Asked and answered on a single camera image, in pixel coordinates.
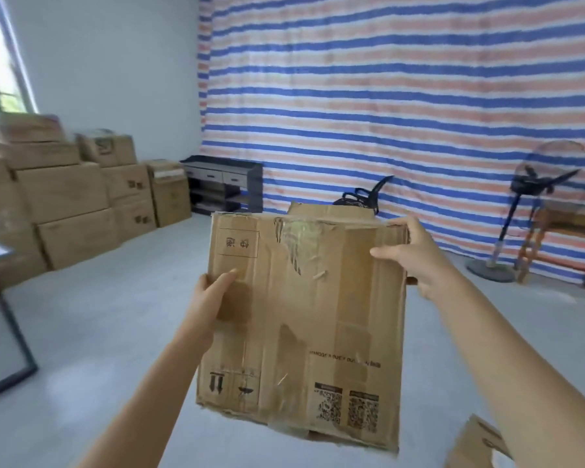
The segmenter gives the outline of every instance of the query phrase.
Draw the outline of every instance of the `white wall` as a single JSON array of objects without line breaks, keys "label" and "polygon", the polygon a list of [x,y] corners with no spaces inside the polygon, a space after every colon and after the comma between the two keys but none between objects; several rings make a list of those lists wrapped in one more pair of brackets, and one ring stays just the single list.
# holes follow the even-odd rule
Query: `white wall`
[{"label": "white wall", "polygon": [[200,145],[198,0],[5,0],[37,107],[134,136],[140,159]]}]

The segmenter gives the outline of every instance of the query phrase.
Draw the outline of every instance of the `striped tarp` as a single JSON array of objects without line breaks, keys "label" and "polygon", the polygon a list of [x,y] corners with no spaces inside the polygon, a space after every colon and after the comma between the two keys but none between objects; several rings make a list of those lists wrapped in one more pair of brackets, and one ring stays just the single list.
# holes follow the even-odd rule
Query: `striped tarp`
[{"label": "striped tarp", "polygon": [[[200,0],[199,43],[201,152],[263,162],[269,211],[394,175],[381,216],[484,258],[516,167],[585,146],[585,0]],[[549,233],[540,253],[559,264],[532,272],[580,281],[585,240]]]}]

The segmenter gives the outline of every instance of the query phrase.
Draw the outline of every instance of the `black cabinet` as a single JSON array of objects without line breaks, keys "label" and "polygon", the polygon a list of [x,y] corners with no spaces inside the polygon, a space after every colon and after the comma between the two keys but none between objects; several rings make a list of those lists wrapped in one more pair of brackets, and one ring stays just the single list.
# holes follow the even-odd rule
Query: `black cabinet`
[{"label": "black cabinet", "polygon": [[203,155],[180,163],[187,173],[195,213],[263,211],[262,164]]}]

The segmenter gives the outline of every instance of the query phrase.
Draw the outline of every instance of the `person's right arm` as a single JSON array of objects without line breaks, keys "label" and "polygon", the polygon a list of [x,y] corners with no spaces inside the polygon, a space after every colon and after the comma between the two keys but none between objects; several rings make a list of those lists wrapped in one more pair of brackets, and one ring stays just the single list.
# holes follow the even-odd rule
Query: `person's right arm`
[{"label": "person's right arm", "polygon": [[517,466],[585,468],[583,394],[451,264],[417,219],[395,221],[407,224],[411,243],[371,254],[400,263],[435,303]]}]

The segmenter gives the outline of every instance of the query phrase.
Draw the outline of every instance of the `white label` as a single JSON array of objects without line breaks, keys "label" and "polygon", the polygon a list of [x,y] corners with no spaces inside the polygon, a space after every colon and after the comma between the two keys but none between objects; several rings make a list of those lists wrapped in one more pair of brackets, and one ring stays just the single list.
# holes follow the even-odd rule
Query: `white label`
[{"label": "white label", "polygon": [[498,450],[491,451],[491,465],[494,468],[518,468],[514,460]]},{"label": "white label", "polygon": [[183,176],[184,174],[184,169],[174,169],[173,171],[156,171],[154,172],[154,178],[159,179],[161,177]]}]

